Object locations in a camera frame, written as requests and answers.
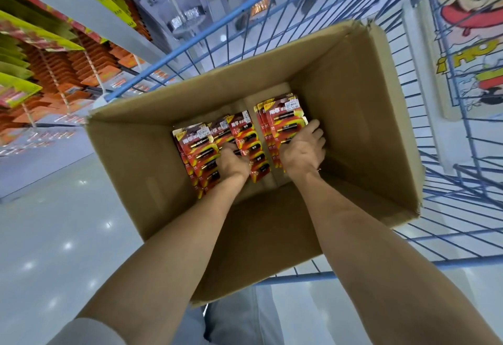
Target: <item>person's left hand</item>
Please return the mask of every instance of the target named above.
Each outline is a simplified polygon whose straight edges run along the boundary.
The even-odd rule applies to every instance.
[[[220,178],[225,180],[230,177],[238,177],[243,183],[250,175],[251,164],[248,156],[234,154],[237,150],[236,144],[226,142],[220,150],[220,157],[217,158],[218,173]]]

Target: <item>person's left arm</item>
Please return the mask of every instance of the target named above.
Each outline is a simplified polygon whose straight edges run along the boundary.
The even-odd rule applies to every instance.
[[[142,245],[81,310],[114,329],[128,345],[167,345],[182,319],[229,208],[249,176],[249,159],[225,144],[222,181]]]

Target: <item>white price sticker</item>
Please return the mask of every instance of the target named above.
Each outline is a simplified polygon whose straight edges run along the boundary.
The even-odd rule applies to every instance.
[[[248,111],[243,111],[243,119],[245,123],[251,123],[250,115],[248,114]]]
[[[292,99],[289,102],[285,103],[285,109],[287,111],[291,111],[299,107],[300,107],[299,99]]]
[[[196,132],[196,134],[197,134],[197,137],[198,137],[198,138],[203,138],[203,137],[206,137],[206,136],[208,136],[210,133],[211,133],[211,132],[210,132],[210,128],[208,128],[208,127],[201,128],[201,129],[199,129],[199,130]]]

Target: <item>person's right arm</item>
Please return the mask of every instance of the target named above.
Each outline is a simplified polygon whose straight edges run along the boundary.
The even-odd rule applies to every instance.
[[[311,121],[280,157],[330,266],[375,345],[498,344],[462,292],[406,241],[320,177],[323,132]]]

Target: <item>person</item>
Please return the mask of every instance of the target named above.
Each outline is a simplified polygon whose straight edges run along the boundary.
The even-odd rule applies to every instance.
[[[281,146],[280,157],[370,340],[501,345],[468,299],[433,264],[324,182],[318,168],[325,138],[318,126],[312,120]],[[194,312],[202,317],[200,308],[184,312],[249,176],[249,160],[233,150],[226,144],[221,151],[221,182],[129,257],[50,345],[283,344],[270,287],[248,287],[211,303],[203,327],[179,328],[182,317],[184,322],[194,322]],[[260,308],[262,303],[268,307]]]

